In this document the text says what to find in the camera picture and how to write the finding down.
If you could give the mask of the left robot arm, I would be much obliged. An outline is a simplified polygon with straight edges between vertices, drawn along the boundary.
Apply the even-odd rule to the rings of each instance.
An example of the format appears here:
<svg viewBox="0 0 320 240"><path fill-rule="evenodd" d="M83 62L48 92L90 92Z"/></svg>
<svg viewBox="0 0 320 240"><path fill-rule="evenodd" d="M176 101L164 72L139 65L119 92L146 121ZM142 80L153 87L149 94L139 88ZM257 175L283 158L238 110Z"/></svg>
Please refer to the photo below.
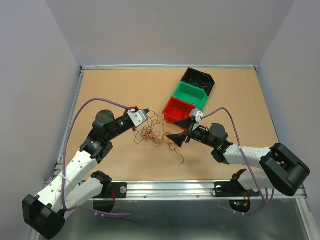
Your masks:
<svg viewBox="0 0 320 240"><path fill-rule="evenodd" d="M110 110L98 112L92 130L70 163L62 164L60 174L47 187L23 199L24 222L51 240L84 203L96 196L108 196L112 179L105 173L97 171L84 183L81 180L110 153L112 140L128 130L136 130L149 119L148 113L149 109L137 107L129 108L118 118Z"/></svg>

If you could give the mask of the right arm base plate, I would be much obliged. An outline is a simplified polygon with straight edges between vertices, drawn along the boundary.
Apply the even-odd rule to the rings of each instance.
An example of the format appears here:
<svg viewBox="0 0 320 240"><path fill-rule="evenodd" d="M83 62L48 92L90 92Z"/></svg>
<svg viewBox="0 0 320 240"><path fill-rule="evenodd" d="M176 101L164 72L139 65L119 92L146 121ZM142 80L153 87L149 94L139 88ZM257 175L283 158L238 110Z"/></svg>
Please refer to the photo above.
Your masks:
<svg viewBox="0 0 320 240"><path fill-rule="evenodd" d="M251 208L251 197L259 197L260 194L253 190L245 190L235 181L217 181L211 190L211 195L217 198L234 198L229 200L233 211L247 214Z"/></svg>

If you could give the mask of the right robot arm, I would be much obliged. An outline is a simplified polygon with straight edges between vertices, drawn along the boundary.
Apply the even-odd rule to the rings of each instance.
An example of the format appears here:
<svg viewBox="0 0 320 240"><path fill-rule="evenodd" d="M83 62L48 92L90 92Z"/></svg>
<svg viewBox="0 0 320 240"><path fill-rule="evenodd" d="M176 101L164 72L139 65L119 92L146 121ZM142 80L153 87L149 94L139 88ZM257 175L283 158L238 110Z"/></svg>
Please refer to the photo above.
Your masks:
<svg viewBox="0 0 320 240"><path fill-rule="evenodd" d="M247 166L247 170L237 172L230 182L231 192L235 195L261 188L275 189L292 197L311 173L309 167L282 143L262 148L244 147L229 142L228 133L219 123L205 127L188 117L176 125L186 130L167 137L178 147L194 140L211 147L211 155L218 163Z"/></svg>

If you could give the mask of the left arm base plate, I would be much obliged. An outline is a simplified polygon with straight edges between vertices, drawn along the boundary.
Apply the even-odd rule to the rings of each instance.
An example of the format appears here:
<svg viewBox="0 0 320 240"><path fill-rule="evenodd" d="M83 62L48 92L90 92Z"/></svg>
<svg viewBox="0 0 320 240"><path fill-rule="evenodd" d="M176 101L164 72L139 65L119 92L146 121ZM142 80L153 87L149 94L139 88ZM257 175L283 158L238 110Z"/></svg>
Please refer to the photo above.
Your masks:
<svg viewBox="0 0 320 240"><path fill-rule="evenodd" d="M104 186L102 192L92 200L93 209L111 213L116 207L116 200L127 197L127 190L127 182L112 182L109 186Z"/></svg>

